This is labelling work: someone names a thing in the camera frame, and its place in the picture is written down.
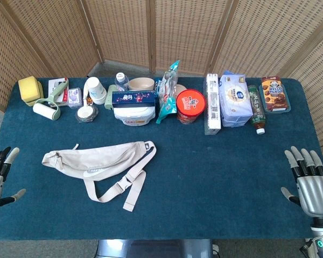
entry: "table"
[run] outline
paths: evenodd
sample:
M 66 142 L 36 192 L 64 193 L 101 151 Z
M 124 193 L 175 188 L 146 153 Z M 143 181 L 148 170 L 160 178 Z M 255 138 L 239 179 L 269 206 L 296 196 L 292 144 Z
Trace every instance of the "table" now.
M 38 79 L 47 96 L 48 78 Z M 70 88 L 86 78 L 70 78 Z M 100 78 L 108 88 L 113 78 Z M 202 91 L 203 78 L 178 83 Z M 268 115 L 266 133 L 250 124 L 204 135 L 203 116 L 183 125 L 169 116 L 129 127 L 99 106 L 91 123 L 79 124 L 76 110 L 61 108 L 51 121 L 33 113 L 14 86 L 0 131 L 0 149 L 19 147 L 3 196 L 21 188 L 26 195 L 0 208 L 0 240 L 26 239 L 241 239 L 304 238 L 311 218 L 280 191 L 296 185 L 283 151 L 292 145 L 321 151 L 300 83 L 282 79 L 289 113 Z M 248 78 L 248 85 L 259 85 Z M 156 156 L 145 167 L 146 181 L 133 213 L 122 209 L 126 191 L 111 202 L 91 201 L 82 180 L 41 165 L 45 153 L 151 140 Z M 103 194 L 124 174 L 97 183 Z

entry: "bag strap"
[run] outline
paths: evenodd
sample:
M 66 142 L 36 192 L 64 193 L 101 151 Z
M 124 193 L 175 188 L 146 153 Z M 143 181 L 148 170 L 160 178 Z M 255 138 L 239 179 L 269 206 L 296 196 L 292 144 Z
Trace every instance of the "bag strap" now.
M 145 142 L 145 148 L 147 151 L 152 148 L 152 151 L 133 167 L 131 167 L 127 174 L 125 174 L 120 181 L 116 182 L 112 187 L 110 187 L 102 197 L 97 197 L 95 182 L 84 179 L 87 194 L 90 199 L 96 202 L 107 203 L 131 186 L 123 208 L 127 211 L 133 211 L 146 178 L 146 172 L 143 170 L 143 168 L 147 165 L 147 163 L 150 162 L 157 152 L 157 149 L 152 141 Z

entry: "yellow sponge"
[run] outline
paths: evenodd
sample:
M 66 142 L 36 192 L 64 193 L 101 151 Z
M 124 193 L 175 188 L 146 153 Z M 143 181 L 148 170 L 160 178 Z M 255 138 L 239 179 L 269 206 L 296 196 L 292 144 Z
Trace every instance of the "yellow sponge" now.
M 28 105 L 33 106 L 35 101 L 43 98 L 43 89 L 35 77 L 30 76 L 18 81 L 20 97 Z

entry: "beige waist bag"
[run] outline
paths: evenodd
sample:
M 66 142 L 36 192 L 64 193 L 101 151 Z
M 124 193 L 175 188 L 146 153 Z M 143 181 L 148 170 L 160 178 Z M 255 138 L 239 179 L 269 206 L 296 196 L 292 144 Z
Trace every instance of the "beige waist bag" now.
M 88 196 L 96 202 L 106 203 L 131 186 L 123 208 L 133 211 L 146 178 L 145 165 L 156 154 L 151 141 L 130 142 L 94 149 L 54 150 L 44 155 L 42 164 L 56 168 L 67 176 L 83 179 Z M 95 182 L 117 175 L 129 169 L 120 181 L 115 183 L 100 198 L 97 197 Z

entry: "snack jar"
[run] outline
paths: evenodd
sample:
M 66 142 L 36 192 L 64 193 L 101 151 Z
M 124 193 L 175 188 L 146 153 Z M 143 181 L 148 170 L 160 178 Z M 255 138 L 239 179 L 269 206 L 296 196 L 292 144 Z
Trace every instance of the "snack jar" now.
M 189 89 L 177 96 L 176 105 L 178 120 L 183 124 L 190 124 L 205 110 L 206 100 L 201 92 Z

